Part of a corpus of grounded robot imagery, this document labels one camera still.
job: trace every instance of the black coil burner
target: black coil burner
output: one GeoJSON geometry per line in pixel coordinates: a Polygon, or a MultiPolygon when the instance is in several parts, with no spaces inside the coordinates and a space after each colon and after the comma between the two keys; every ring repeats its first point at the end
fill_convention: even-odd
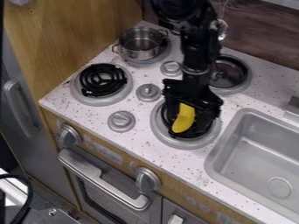
{"type": "Polygon", "coordinates": [[[80,73],[81,91],[85,96],[112,95],[126,83],[124,71],[112,64],[94,64],[80,73]]]}
{"type": "Polygon", "coordinates": [[[200,111],[196,109],[195,110],[195,120],[194,120],[193,125],[187,131],[184,131],[182,133],[175,133],[171,130],[171,127],[172,127],[172,124],[175,122],[176,117],[169,118],[167,116],[166,110],[167,110],[166,104],[164,104],[161,109],[161,116],[162,116],[163,124],[170,130],[169,134],[173,138],[181,138],[181,139],[198,138],[198,137],[201,137],[204,134],[206,134],[212,127],[213,122],[202,123],[202,122],[198,121],[197,117],[201,117],[200,121],[202,121],[204,118],[203,116],[205,116],[205,115],[201,114],[200,111]]]}

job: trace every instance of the black robotic arm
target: black robotic arm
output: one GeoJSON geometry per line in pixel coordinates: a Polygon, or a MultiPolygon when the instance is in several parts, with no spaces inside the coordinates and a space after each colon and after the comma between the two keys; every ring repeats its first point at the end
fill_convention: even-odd
{"type": "Polygon", "coordinates": [[[223,101],[209,88],[214,63],[219,56],[219,22],[217,13],[207,0],[151,0],[160,19],[178,27],[184,55],[183,79],[163,80],[163,120],[174,138],[203,136],[220,115],[223,101]],[[173,123],[180,113],[180,104],[195,109],[193,125],[177,132],[173,123]]]}

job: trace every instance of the silver handle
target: silver handle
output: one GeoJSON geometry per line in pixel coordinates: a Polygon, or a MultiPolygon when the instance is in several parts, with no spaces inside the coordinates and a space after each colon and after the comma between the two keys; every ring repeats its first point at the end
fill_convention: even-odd
{"type": "Polygon", "coordinates": [[[122,46],[121,44],[118,44],[118,45],[113,45],[112,46],[112,52],[113,53],[117,53],[117,54],[124,54],[124,53],[128,53],[128,51],[125,51],[125,52],[123,52],[123,51],[119,51],[120,50],[120,46],[122,46]]]}
{"type": "Polygon", "coordinates": [[[168,220],[168,224],[184,224],[184,220],[181,217],[173,214],[168,220]]]}
{"type": "Polygon", "coordinates": [[[21,86],[18,81],[8,80],[3,86],[3,91],[18,125],[27,137],[32,137],[38,132],[38,127],[31,117],[31,111],[24,101],[24,96],[21,95],[21,86]]]}
{"type": "Polygon", "coordinates": [[[163,39],[165,39],[165,38],[167,38],[169,36],[168,31],[166,31],[166,30],[160,29],[160,30],[157,30],[157,31],[162,34],[163,39]]]}
{"type": "Polygon", "coordinates": [[[121,202],[135,211],[145,211],[151,203],[151,201],[143,194],[141,194],[137,199],[132,199],[127,194],[110,185],[101,178],[100,168],[90,164],[85,158],[71,152],[70,150],[62,150],[59,153],[59,161],[65,166],[65,168],[67,168],[67,170],[74,173],[76,176],[85,179],[90,184],[101,189],[114,200],[121,202]]]}

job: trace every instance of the oven handle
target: oven handle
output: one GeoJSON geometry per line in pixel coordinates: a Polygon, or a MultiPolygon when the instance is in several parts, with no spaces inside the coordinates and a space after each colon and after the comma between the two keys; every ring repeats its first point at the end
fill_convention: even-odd
{"type": "Polygon", "coordinates": [[[68,171],[74,173],[77,177],[80,177],[90,184],[100,188],[114,200],[121,202],[135,211],[145,211],[151,203],[150,199],[145,197],[143,194],[141,194],[137,199],[132,199],[124,192],[121,192],[114,186],[110,185],[101,178],[102,171],[100,168],[90,164],[85,158],[68,149],[64,149],[59,153],[59,161],[65,166],[65,168],[67,168],[68,171]]]}

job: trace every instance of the silver sink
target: silver sink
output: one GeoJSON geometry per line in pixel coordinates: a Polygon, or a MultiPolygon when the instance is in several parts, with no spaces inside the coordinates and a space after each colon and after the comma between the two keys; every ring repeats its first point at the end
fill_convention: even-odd
{"type": "Polygon", "coordinates": [[[205,161],[218,182],[299,223],[299,129],[244,108],[205,161]]]}

